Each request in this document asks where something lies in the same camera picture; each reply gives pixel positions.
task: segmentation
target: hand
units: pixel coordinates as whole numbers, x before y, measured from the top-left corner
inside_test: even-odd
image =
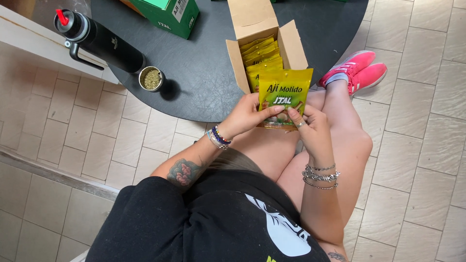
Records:
[[[260,122],[285,109],[282,105],[268,107],[260,112],[259,93],[243,95],[228,117],[219,124],[219,133],[223,138],[230,140],[233,137],[253,129]]]
[[[288,108],[288,115],[294,124],[304,121],[303,117],[293,108]],[[316,108],[306,105],[304,116],[305,125],[298,128],[304,147],[316,162],[322,166],[333,164],[332,139],[327,116]]]

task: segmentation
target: black t-shirt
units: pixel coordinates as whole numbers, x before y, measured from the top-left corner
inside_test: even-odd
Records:
[[[328,262],[264,175],[208,170],[184,194],[161,177],[123,188],[86,262]]]

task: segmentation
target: ring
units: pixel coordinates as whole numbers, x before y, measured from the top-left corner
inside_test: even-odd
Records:
[[[305,125],[305,124],[306,124],[306,122],[302,121],[301,123],[299,123],[299,124],[296,125],[296,128],[300,128],[300,127],[302,127],[302,126]]]

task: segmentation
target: open cardboard box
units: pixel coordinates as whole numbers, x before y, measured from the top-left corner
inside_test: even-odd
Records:
[[[227,40],[226,47],[232,62],[236,83],[244,93],[251,93],[240,46],[257,39],[274,35],[283,58],[284,69],[308,68],[301,38],[294,20],[278,27],[277,17],[270,0],[228,0],[236,41]]]

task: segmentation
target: black round table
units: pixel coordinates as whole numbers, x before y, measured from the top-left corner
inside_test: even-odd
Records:
[[[239,89],[225,40],[236,40],[227,1],[196,1],[200,13],[188,40],[153,26],[117,0],[92,0],[92,19],[101,23],[158,67],[169,80],[159,92],[143,90],[137,75],[109,65],[120,82],[150,107],[175,117],[221,122],[243,91]],[[342,56],[363,19],[368,0],[277,0],[279,26],[295,20],[304,53],[314,68],[313,85]]]

